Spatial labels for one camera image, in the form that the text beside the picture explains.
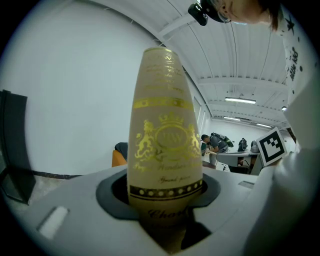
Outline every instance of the white ceiling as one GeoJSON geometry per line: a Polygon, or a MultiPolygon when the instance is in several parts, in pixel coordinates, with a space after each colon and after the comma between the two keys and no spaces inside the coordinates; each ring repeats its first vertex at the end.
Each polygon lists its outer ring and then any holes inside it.
{"type": "Polygon", "coordinates": [[[285,128],[287,105],[282,39],[263,24],[201,26],[188,14],[196,0],[94,0],[137,22],[178,53],[212,117],[240,117],[285,128]],[[256,100],[226,102],[225,97],[256,100]]]}

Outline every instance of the hair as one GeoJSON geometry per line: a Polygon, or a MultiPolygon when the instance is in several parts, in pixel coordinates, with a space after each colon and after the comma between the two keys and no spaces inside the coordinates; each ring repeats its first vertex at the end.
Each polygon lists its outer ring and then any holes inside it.
{"type": "Polygon", "coordinates": [[[278,18],[280,12],[279,0],[258,0],[262,12],[268,11],[271,19],[271,29],[276,31],[278,29],[278,18]]]}
{"type": "Polygon", "coordinates": [[[208,135],[202,134],[202,135],[201,135],[201,140],[203,141],[205,138],[208,138],[208,137],[209,137],[208,135]]]}

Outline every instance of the white wall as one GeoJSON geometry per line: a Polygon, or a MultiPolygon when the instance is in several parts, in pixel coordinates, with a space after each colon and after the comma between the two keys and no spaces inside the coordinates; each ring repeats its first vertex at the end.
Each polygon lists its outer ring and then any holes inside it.
{"type": "MultiPolygon", "coordinates": [[[[251,127],[219,119],[212,119],[209,121],[209,124],[206,126],[205,130],[203,130],[203,134],[210,135],[214,132],[217,134],[227,136],[231,141],[234,141],[234,147],[229,148],[229,151],[237,152],[238,143],[242,138],[245,138],[247,140],[247,149],[250,150],[251,142],[265,135],[269,131],[269,129],[251,127]]],[[[284,144],[287,152],[294,152],[296,145],[289,133],[286,131],[281,131],[280,133],[282,135],[283,140],[285,141],[284,144]]]]}
{"type": "MultiPolygon", "coordinates": [[[[111,9],[72,2],[49,18],[34,15],[15,34],[2,59],[0,88],[28,97],[33,170],[81,175],[111,167],[115,144],[128,141],[143,51],[159,44],[130,22],[111,9]]],[[[201,114],[207,107],[188,84],[201,114]]]]}

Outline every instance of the orange chair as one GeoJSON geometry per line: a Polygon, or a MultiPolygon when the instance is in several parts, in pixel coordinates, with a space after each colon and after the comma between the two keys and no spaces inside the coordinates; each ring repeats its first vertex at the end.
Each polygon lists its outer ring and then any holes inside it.
{"type": "Polygon", "coordinates": [[[112,167],[115,166],[124,166],[127,164],[127,161],[124,159],[122,154],[118,150],[112,152],[112,167]]]}

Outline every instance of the person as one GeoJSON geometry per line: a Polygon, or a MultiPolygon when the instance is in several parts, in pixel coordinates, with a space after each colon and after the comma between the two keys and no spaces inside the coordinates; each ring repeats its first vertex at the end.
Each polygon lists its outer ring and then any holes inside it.
{"type": "MultiPolygon", "coordinates": [[[[228,144],[221,140],[218,136],[215,135],[215,133],[212,136],[208,136],[206,134],[203,134],[201,136],[201,140],[210,146],[209,151],[214,153],[226,153],[228,152],[228,144]]],[[[209,155],[209,161],[210,164],[212,164],[214,169],[217,168],[217,155],[216,154],[210,154],[209,155]]]]}
{"type": "Polygon", "coordinates": [[[247,141],[245,138],[242,138],[239,142],[239,148],[238,148],[238,152],[244,152],[247,149],[247,141]]]}
{"type": "Polygon", "coordinates": [[[282,37],[288,106],[307,86],[307,81],[320,71],[319,57],[294,16],[279,0],[207,0],[210,16],[220,23],[264,23],[282,37]]]}

